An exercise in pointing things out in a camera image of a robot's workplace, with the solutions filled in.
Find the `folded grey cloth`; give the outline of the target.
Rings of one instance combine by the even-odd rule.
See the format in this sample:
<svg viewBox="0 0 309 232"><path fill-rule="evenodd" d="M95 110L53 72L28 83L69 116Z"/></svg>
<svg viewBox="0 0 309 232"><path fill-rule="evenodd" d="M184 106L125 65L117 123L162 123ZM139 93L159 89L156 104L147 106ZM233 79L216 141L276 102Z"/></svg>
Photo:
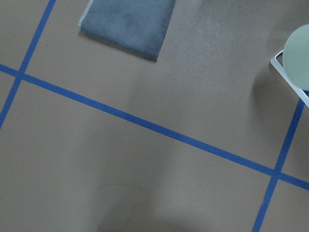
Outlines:
<svg viewBox="0 0 309 232"><path fill-rule="evenodd" d="M90 0L78 28L97 39L157 60L173 0Z"/></svg>

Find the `green pastel cup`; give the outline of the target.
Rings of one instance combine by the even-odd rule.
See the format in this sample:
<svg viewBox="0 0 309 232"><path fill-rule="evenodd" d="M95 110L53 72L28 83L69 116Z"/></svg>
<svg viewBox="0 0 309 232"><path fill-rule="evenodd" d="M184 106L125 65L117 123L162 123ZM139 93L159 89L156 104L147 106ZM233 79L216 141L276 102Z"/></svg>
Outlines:
<svg viewBox="0 0 309 232"><path fill-rule="evenodd" d="M309 26L296 29L283 50L283 69L288 79L298 88L309 89Z"/></svg>

